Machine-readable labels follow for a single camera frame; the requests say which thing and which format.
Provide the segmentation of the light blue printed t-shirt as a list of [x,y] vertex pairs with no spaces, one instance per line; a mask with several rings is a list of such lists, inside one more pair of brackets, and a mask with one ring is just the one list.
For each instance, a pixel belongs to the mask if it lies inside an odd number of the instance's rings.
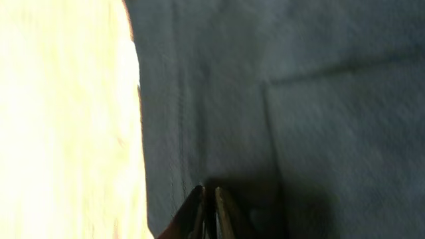
[[260,238],[424,237],[423,0],[137,0],[148,226],[193,187]]

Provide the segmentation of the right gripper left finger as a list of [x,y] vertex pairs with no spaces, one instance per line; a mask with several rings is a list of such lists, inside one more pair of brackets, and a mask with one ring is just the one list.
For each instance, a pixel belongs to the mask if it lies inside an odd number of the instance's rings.
[[196,186],[157,239],[204,238],[205,188]]

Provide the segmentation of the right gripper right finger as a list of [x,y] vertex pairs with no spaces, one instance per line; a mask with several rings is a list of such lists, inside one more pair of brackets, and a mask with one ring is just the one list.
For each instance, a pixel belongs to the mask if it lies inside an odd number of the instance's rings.
[[217,187],[215,201],[223,239],[256,239],[252,224],[227,190]]

